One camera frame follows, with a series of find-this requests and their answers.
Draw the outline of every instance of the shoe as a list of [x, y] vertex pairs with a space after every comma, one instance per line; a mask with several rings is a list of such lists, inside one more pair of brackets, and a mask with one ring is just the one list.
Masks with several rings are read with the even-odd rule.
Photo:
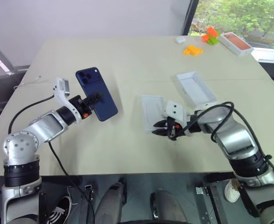
[[57, 207], [51, 212], [47, 224], [64, 224], [70, 214], [71, 199], [64, 196]]
[[225, 187], [224, 195], [227, 201], [234, 203], [240, 197], [240, 193], [237, 190], [238, 181], [231, 179]]

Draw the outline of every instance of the white wall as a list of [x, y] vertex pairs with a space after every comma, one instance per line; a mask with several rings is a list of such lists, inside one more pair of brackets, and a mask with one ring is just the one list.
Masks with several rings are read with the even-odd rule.
[[190, 0], [0, 0], [0, 50], [30, 64], [52, 36], [180, 35]]

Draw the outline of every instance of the window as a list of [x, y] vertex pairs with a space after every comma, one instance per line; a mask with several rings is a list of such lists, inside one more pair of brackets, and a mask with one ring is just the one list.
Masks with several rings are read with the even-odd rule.
[[205, 34], [213, 26], [220, 33], [236, 33], [253, 47], [274, 49], [274, 0], [199, 0], [189, 19], [189, 35]]

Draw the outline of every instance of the table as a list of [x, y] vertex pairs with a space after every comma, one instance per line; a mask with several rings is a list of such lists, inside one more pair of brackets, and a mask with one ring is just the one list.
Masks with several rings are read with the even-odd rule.
[[[190, 44], [202, 48], [204, 53], [184, 55], [182, 51]], [[18, 88], [0, 116], [0, 175], [5, 158], [2, 141], [11, 118], [21, 108], [49, 97], [55, 77], [69, 80], [70, 97], [84, 97], [75, 72], [90, 67], [100, 70], [119, 113], [105, 122], [92, 115], [71, 125], [53, 141], [69, 174], [231, 171], [228, 160], [208, 134], [196, 133], [170, 141], [144, 132], [140, 95], [163, 96], [188, 108], [173, 78], [194, 70], [219, 102], [235, 103], [274, 163], [274, 82], [251, 55], [238, 58], [222, 44], [210, 46], [193, 36], [187, 36], [183, 44], [175, 43], [173, 36], [54, 38], [45, 42], [24, 76], [24, 82], [30, 82], [41, 75], [40, 82]], [[13, 131], [58, 108], [50, 100], [28, 109], [15, 121]], [[41, 175], [63, 174], [47, 144], [39, 148], [38, 154]]]

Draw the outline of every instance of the smartphone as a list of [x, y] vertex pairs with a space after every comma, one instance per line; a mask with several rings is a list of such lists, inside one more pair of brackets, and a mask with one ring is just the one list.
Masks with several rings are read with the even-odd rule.
[[92, 108], [100, 121], [105, 121], [118, 113], [114, 100], [97, 68], [77, 71], [76, 77], [86, 96], [95, 92], [103, 94], [103, 99]]

